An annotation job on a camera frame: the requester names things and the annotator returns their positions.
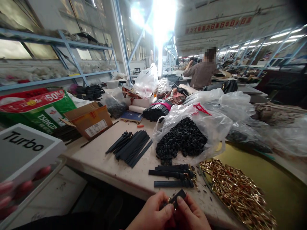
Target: red label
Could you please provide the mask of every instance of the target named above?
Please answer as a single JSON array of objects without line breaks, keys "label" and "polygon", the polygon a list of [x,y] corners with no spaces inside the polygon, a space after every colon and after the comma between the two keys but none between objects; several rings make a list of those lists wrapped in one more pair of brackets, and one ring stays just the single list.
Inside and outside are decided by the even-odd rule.
[{"label": "red label", "polygon": [[2,105],[0,106],[0,111],[10,113],[23,113],[59,101],[63,99],[64,96],[64,90],[53,91],[39,96],[27,98],[22,101]]},{"label": "red label", "polygon": [[198,102],[196,105],[194,105],[195,108],[197,108],[199,111],[203,112],[203,113],[206,113],[210,116],[212,116],[210,113],[208,113],[202,106],[201,104]]}]

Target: cardboard box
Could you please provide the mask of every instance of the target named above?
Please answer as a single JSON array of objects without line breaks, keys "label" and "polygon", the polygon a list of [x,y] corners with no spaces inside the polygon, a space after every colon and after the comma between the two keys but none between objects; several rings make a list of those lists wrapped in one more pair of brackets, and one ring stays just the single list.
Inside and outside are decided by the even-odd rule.
[{"label": "cardboard box", "polygon": [[97,102],[71,110],[64,116],[88,140],[113,124],[106,106],[99,107]]},{"label": "cardboard box", "polygon": [[133,99],[132,105],[148,108],[157,98],[154,94],[149,99]]},{"label": "cardboard box", "polygon": [[23,124],[1,131],[0,146],[0,183],[13,181],[14,188],[32,180],[66,150],[62,140]]}]

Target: shelf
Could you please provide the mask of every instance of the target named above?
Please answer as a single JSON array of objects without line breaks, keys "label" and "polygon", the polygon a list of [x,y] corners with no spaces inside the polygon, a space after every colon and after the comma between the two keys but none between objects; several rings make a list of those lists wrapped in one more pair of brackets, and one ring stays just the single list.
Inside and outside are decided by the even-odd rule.
[{"label": "shelf", "polygon": [[82,77],[81,75],[76,75],[76,76],[69,76],[69,77],[62,77],[62,78],[52,78],[52,79],[41,80],[41,81],[31,81],[28,83],[14,84],[14,85],[8,85],[8,86],[0,86],[0,91],[16,89],[16,88],[23,88],[23,87],[34,86],[34,85],[42,85],[46,83],[70,80],[70,79],[81,78],[81,77]]},{"label": "shelf", "polygon": [[88,77],[88,76],[93,76],[93,75],[98,75],[98,74],[111,73],[111,72],[114,72],[114,71],[117,71],[117,69],[103,71],[103,72],[96,72],[96,73],[85,73],[84,76]]},{"label": "shelf", "polygon": [[[0,28],[0,39],[6,39],[18,42],[30,42],[42,45],[53,45],[57,47],[65,47],[65,42],[61,38],[48,37],[38,34],[31,34],[15,30]],[[112,47],[92,45],[82,42],[67,40],[71,48],[86,49],[86,50],[112,50]]]}]

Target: black watch strap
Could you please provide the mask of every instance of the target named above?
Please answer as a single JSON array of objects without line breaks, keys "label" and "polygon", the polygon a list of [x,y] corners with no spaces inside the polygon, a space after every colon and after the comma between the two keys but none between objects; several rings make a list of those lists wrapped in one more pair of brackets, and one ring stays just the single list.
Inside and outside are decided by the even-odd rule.
[{"label": "black watch strap", "polygon": [[160,168],[160,167],[164,167],[164,168],[177,168],[177,169],[185,169],[185,170],[189,170],[190,169],[190,165],[189,164],[169,165],[169,166],[158,165],[158,168]]},{"label": "black watch strap", "polygon": [[148,170],[148,175],[174,177],[180,180],[186,179],[186,176],[183,173],[179,173],[179,172],[165,172],[165,171],[158,171],[158,170]]},{"label": "black watch strap", "polygon": [[185,170],[185,169],[177,169],[177,168],[169,168],[168,166],[160,166],[160,167],[155,167],[155,170],[158,171],[166,171],[166,172],[176,172],[176,173],[186,173],[189,178],[194,178],[195,174],[191,170]]},{"label": "black watch strap", "polygon": [[154,187],[186,187],[193,188],[192,180],[177,180],[177,181],[154,181]]}]

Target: black bundle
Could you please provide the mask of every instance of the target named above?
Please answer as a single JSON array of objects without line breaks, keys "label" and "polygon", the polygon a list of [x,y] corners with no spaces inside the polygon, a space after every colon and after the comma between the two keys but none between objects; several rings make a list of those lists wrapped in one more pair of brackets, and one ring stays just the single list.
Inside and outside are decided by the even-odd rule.
[{"label": "black bundle", "polygon": [[133,168],[152,144],[150,141],[144,148],[149,139],[146,131],[138,131],[133,135],[132,132],[124,132],[106,153],[113,152],[117,160],[122,159]]},{"label": "black bundle", "polygon": [[[172,106],[172,103],[169,100],[158,99],[155,103],[168,103]],[[151,105],[143,111],[143,116],[150,121],[158,121],[159,117],[165,116],[169,113],[169,110],[161,104]]]},{"label": "black bundle", "polygon": [[161,165],[172,165],[172,159],[177,157],[179,151],[184,157],[198,156],[207,141],[196,124],[187,117],[171,128],[159,141],[156,147],[157,158],[161,159]]},{"label": "black bundle", "polygon": [[82,137],[82,135],[75,127],[69,125],[64,125],[55,129],[52,133],[52,136],[61,139],[63,142],[70,141],[69,143]]},{"label": "black bundle", "polygon": [[105,93],[104,89],[102,88],[102,85],[93,85],[87,87],[78,86],[76,92],[77,98],[90,101],[96,101],[98,98],[101,97],[102,94]]}]

